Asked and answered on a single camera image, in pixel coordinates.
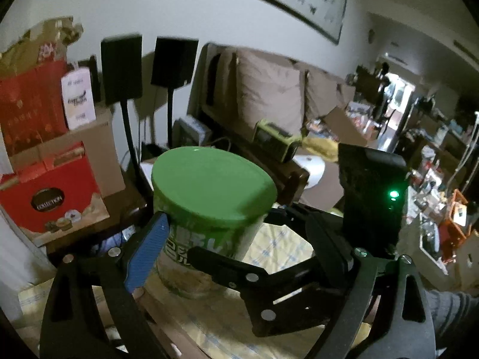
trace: blue gripper pad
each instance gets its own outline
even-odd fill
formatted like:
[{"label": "blue gripper pad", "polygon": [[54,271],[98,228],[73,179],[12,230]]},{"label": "blue gripper pad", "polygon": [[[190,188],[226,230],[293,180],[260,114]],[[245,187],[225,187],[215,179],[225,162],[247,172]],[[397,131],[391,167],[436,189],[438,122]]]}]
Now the blue gripper pad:
[{"label": "blue gripper pad", "polygon": [[168,217],[164,212],[156,212],[147,226],[133,234],[126,243],[121,261],[125,272],[125,288],[129,293],[145,284],[168,236]]}]

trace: green bucket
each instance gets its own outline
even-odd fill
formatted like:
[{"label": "green bucket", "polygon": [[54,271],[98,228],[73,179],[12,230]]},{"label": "green bucket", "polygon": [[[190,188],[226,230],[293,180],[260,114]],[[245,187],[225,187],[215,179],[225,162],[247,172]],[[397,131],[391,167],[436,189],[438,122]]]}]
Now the green bucket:
[{"label": "green bucket", "polygon": [[276,187],[252,162],[207,147],[165,152],[151,179],[155,211],[171,217],[169,237],[157,259],[160,278],[181,296],[203,297],[217,285],[188,263],[188,250],[200,246],[242,260],[276,200]]}]

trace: sofa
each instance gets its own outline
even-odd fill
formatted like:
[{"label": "sofa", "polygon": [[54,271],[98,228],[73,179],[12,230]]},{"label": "sofa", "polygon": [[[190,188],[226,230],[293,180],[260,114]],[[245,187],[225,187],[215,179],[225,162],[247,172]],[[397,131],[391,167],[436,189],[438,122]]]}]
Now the sofa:
[{"label": "sofa", "polygon": [[[278,163],[251,141],[262,118],[303,135],[309,120],[322,118],[340,142],[370,145],[344,112],[354,87],[310,64],[263,51],[209,43],[202,54],[200,120],[217,138],[228,137],[232,152],[272,177],[280,204],[300,201],[324,211],[333,208],[343,196],[336,163],[326,162],[319,183],[305,189],[306,170],[294,161]],[[309,154],[302,148],[298,153]]]}]

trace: yellow and black radio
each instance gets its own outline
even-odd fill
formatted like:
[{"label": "yellow and black radio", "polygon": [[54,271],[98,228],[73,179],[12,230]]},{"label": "yellow and black radio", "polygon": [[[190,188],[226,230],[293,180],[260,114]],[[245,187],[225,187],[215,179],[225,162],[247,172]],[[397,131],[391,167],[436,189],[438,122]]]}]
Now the yellow and black radio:
[{"label": "yellow and black radio", "polygon": [[301,144],[301,136],[292,135],[265,118],[256,123],[253,143],[281,163],[293,159]]}]

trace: oval logo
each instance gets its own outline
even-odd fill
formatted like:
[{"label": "oval logo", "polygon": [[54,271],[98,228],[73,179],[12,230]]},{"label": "oval logo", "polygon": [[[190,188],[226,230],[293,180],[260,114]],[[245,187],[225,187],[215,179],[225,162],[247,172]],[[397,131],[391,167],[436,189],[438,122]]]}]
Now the oval logo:
[{"label": "oval logo", "polygon": [[38,212],[49,212],[63,204],[65,194],[58,188],[42,189],[32,197],[32,207]]}]

